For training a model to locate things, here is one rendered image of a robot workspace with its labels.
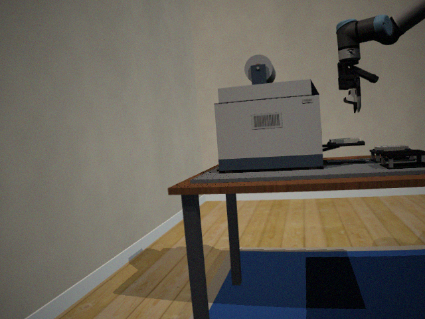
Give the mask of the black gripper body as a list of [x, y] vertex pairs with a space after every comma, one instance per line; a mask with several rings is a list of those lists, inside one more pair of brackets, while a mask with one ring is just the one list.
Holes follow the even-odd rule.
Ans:
[[[337, 64], [337, 67], [338, 67], [338, 76], [339, 76], [338, 78], [339, 90], [352, 89], [350, 87], [355, 88], [355, 83], [357, 79], [359, 79], [360, 81], [359, 74], [352, 71], [354, 65], [358, 63], [359, 63], [359, 60], [344, 60], [342, 62], [338, 62], [339, 66]], [[348, 68], [348, 66], [350, 66], [350, 68]]]

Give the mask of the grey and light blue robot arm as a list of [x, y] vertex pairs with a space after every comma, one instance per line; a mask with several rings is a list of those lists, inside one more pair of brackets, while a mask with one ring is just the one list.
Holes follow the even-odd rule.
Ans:
[[[397, 42], [407, 30], [425, 19], [425, 0], [414, 0], [392, 17], [377, 15], [357, 21], [348, 19], [336, 26], [339, 62], [344, 60], [360, 60], [359, 43], [377, 41], [383, 45]], [[379, 79], [357, 66], [352, 69], [360, 77], [376, 83]]]

